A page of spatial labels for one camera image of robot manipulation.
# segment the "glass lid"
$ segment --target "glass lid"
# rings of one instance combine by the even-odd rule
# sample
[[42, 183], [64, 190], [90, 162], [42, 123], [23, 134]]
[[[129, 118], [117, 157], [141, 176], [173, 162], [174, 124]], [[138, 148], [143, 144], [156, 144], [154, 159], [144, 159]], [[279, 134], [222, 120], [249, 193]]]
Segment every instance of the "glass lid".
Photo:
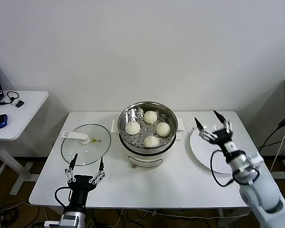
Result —
[[89, 143], [83, 144], [80, 139], [65, 138], [61, 153], [63, 158], [70, 163], [78, 153], [76, 165], [89, 165], [103, 156], [111, 144], [111, 136], [108, 130], [98, 124], [85, 124], [76, 128], [73, 132], [87, 134], [91, 138]]

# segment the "white wall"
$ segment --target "white wall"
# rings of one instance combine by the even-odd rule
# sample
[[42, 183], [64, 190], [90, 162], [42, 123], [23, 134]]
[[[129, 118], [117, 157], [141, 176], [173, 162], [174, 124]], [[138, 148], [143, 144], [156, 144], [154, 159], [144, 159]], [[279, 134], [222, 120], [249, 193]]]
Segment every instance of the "white wall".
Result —
[[47, 155], [70, 111], [141, 100], [235, 110], [259, 145], [285, 115], [285, 0], [0, 0], [0, 76], [50, 92], [17, 156]]

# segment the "white plate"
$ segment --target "white plate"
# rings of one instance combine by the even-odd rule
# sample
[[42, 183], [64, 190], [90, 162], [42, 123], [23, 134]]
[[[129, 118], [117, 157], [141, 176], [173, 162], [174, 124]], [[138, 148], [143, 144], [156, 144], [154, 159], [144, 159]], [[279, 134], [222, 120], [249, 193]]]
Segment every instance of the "white plate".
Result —
[[[195, 129], [190, 137], [190, 146], [192, 152], [194, 153], [195, 157], [208, 169], [210, 169], [210, 158], [214, 151], [219, 150], [219, 146], [210, 144], [209, 142], [203, 140], [199, 136], [198, 129]], [[225, 161], [225, 157], [222, 152], [217, 152], [213, 156], [212, 160], [212, 167], [215, 172], [219, 173], [232, 173], [232, 170], [229, 165], [227, 165]]]

